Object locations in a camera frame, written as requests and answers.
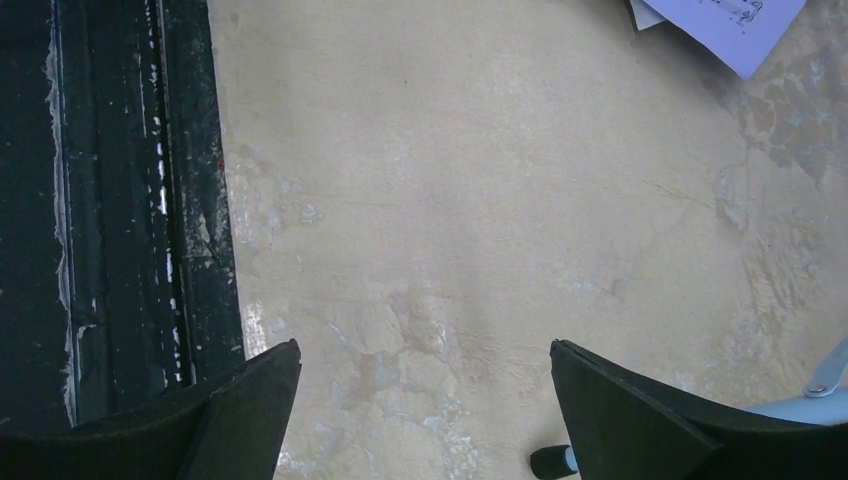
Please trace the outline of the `lavender sheet music page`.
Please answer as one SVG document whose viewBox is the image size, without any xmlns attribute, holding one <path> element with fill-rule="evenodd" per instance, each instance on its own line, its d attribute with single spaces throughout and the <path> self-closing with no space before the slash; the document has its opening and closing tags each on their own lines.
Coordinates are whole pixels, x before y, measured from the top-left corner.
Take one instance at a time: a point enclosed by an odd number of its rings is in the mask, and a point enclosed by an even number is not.
<svg viewBox="0 0 848 480">
<path fill-rule="evenodd" d="M 646 4 L 748 80 L 806 1 L 647 0 Z"/>
</svg>

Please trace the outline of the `white sheet music page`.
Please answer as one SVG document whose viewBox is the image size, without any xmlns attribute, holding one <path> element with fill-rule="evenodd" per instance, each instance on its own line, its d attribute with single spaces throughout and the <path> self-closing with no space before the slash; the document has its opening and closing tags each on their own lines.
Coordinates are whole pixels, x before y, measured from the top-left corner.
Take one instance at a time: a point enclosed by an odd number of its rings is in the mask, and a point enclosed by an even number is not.
<svg viewBox="0 0 848 480">
<path fill-rule="evenodd" d="M 666 19 L 644 0 L 630 0 L 629 3 L 633 13 L 634 25 L 638 31 L 644 31 L 666 22 Z"/>
</svg>

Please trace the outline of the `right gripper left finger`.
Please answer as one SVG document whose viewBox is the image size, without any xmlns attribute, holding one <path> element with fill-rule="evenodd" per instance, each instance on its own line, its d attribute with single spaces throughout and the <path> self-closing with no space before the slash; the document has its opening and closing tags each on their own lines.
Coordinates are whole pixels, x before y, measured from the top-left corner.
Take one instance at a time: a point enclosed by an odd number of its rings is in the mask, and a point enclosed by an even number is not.
<svg viewBox="0 0 848 480">
<path fill-rule="evenodd" d="M 295 341 L 61 434 L 4 434 L 4 479 L 271 479 L 301 373 Z"/>
</svg>

